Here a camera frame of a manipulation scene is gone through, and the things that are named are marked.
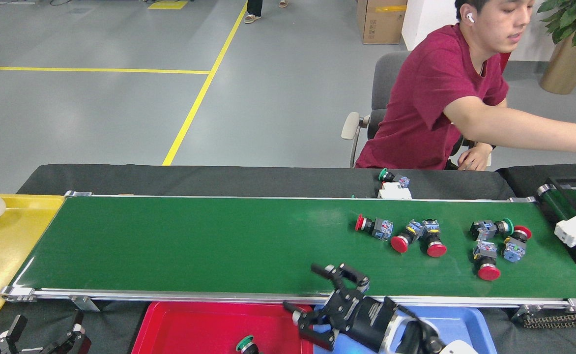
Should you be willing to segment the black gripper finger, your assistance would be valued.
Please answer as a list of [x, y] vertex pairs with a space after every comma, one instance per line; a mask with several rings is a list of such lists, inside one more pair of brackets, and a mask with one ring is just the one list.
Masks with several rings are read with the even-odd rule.
[[92, 341], [86, 336], [86, 330], [82, 325], [84, 313], [81, 310], [74, 311], [74, 322], [70, 330], [57, 340], [52, 341], [42, 349], [43, 354], [87, 354]]
[[0, 334], [0, 354], [20, 354], [17, 343], [25, 327], [28, 324], [26, 316], [17, 315], [12, 321], [11, 327]]

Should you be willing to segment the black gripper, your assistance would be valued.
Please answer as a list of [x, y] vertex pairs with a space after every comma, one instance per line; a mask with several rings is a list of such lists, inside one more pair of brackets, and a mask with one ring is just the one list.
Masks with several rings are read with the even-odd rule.
[[[379, 352], [395, 314], [396, 304], [389, 298], [378, 301], [365, 296], [370, 279], [350, 265], [311, 264], [311, 271], [330, 280], [337, 291], [327, 300], [327, 315], [322, 311], [306, 311], [295, 304], [283, 303], [283, 308], [291, 313], [300, 336], [318, 347], [333, 351], [338, 331], [364, 347]], [[349, 289], [345, 279], [353, 283], [355, 288]], [[327, 330], [315, 331], [314, 325], [326, 325]]]

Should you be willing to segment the person's left hand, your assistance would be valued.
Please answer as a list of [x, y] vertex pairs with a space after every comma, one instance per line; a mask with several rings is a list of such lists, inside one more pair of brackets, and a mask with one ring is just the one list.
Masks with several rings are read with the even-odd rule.
[[474, 147], [459, 156], [458, 171], [485, 171], [493, 149], [490, 144], [475, 143]]

